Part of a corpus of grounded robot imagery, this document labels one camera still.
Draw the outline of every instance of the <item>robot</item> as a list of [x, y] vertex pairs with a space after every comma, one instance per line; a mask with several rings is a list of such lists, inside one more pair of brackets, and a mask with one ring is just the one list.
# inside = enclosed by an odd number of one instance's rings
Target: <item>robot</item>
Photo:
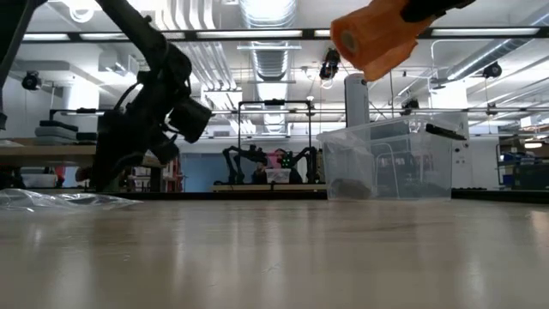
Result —
[[[236, 152], [237, 155], [234, 156], [234, 163], [237, 166], [237, 169], [234, 169], [234, 166], [231, 162], [231, 152]], [[242, 172], [242, 167], [240, 165], [240, 159], [245, 158], [252, 162], [258, 163], [257, 170], [251, 175], [251, 182], [254, 185], [267, 184], [267, 175], [262, 170], [261, 166], [266, 167], [268, 164], [267, 154], [265, 154], [261, 148], [258, 148], [256, 145], [250, 145], [249, 150], [242, 150], [231, 146], [230, 148], [223, 150], [223, 156], [225, 157], [226, 165], [229, 168], [229, 185], [243, 185], [245, 175]]]
[[[233, 158], [236, 169], [231, 161], [231, 152], [237, 153]], [[314, 147], [305, 148], [298, 155], [293, 156], [293, 152], [287, 152], [284, 149], [277, 149], [273, 154], [266, 154], [256, 145], [250, 145], [249, 150], [242, 150], [241, 148], [231, 146], [223, 150], [223, 156], [229, 169], [229, 180], [225, 183], [227, 185], [244, 185], [245, 175], [241, 167], [242, 158], [257, 163], [257, 169], [251, 175], [251, 183], [253, 185], [266, 185], [268, 183], [265, 169], [268, 167], [269, 157], [274, 157], [276, 162], [280, 164], [280, 168], [291, 170], [289, 183], [292, 185], [303, 184], [303, 179], [295, 168], [303, 158], [307, 159], [307, 182], [315, 184], [320, 179], [317, 173], [317, 149]], [[223, 184], [221, 181], [215, 182], [215, 185]]]

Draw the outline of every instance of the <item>orange object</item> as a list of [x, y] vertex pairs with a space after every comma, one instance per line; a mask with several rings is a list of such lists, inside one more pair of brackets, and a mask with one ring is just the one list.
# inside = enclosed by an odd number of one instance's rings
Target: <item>orange object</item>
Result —
[[355, 68], [374, 82], [412, 54], [416, 37], [428, 28], [435, 16], [420, 22], [405, 22], [401, 11], [408, 0], [373, 0], [332, 22], [331, 37], [337, 50]]

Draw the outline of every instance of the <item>clear plastic bag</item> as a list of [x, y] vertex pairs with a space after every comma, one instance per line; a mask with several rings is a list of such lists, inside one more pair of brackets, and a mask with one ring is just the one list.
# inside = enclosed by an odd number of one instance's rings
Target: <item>clear plastic bag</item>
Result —
[[37, 212], [43, 210], [93, 211], [127, 207], [139, 201], [91, 193], [47, 195], [20, 189], [0, 191], [0, 210]]

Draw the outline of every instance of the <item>plastic bin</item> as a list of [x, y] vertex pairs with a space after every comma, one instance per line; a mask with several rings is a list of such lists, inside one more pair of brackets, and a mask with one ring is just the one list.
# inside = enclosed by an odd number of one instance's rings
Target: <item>plastic bin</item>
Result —
[[267, 183], [272, 184], [289, 184], [290, 183], [290, 173], [292, 172], [289, 168], [270, 168], [266, 169], [267, 173]]
[[457, 130], [437, 116], [408, 116], [318, 135], [329, 199], [450, 199]]

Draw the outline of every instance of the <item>wooden table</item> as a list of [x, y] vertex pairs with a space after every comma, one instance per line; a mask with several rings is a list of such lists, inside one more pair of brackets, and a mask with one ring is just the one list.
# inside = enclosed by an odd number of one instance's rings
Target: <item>wooden table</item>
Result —
[[547, 309], [549, 212], [476, 201], [0, 211], [0, 307]]
[[[0, 148], [0, 163], [13, 167], [90, 167], [95, 146], [23, 146]], [[145, 156], [144, 167], [162, 168], [158, 159]]]

